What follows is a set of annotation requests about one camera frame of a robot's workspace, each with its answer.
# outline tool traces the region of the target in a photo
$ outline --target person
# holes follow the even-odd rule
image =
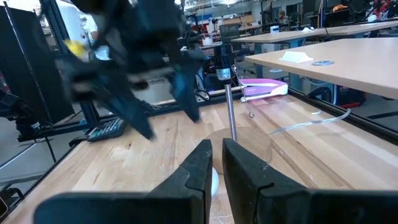
[[[90,45],[93,45],[94,42],[98,38],[98,27],[93,19],[92,16],[86,16],[86,24],[84,26],[85,30],[88,33],[88,37],[90,41]],[[98,60],[110,60],[109,59],[109,47],[108,46],[101,46],[95,51],[95,57]]]
[[[279,12],[279,18],[278,18],[278,23],[279,24],[289,24],[289,18],[286,16],[286,12],[285,11],[280,11]],[[280,31],[287,31],[289,30],[289,26],[285,26],[285,27],[281,27],[279,29]]]

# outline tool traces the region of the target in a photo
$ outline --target blue disc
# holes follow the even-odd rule
[[[314,62],[312,65],[314,66],[326,66],[326,65],[333,65],[335,62],[334,61],[319,61],[319,62]]]

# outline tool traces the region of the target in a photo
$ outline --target floor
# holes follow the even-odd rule
[[[253,64],[247,62],[239,63],[238,67],[247,71],[255,71]],[[279,78],[286,76],[285,72],[270,72],[270,68],[264,68],[264,76]],[[255,77],[250,72],[244,74],[245,77]],[[80,107],[74,106],[75,111],[79,112]],[[99,109],[99,114],[108,114],[105,109]],[[380,113],[387,113],[398,111],[398,101],[385,100],[376,95],[368,95],[368,99],[364,105],[353,108],[353,112],[361,116],[371,116]],[[83,119],[83,114],[78,113],[71,121],[80,121]],[[398,130],[398,116],[382,118],[376,120],[378,123]],[[75,137],[81,136],[83,131],[63,134],[50,138],[55,157],[60,159],[68,150],[68,143]],[[15,129],[15,123],[10,122],[4,118],[0,118],[0,164],[12,159],[16,154],[29,148],[18,158],[4,167],[0,167],[0,187],[7,183],[16,182],[12,187],[16,187],[22,192],[27,192],[34,182],[53,165],[53,160],[50,155],[49,148],[46,142],[35,143],[33,141],[19,143],[17,141],[19,133]]]

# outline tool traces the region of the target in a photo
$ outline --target wooden disc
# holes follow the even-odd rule
[[[258,158],[271,161],[271,138],[257,128],[238,127],[236,128],[238,143],[256,155]],[[224,174],[223,171],[223,139],[231,138],[229,128],[221,129],[211,133],[206,139],[211,141],[213,147],[213,167],[217,173]]]

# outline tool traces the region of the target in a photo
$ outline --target pink object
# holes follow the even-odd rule
[[[287,94],[286,83],[270,78],[244,78],[239,82],[244,87],[242,102]]]

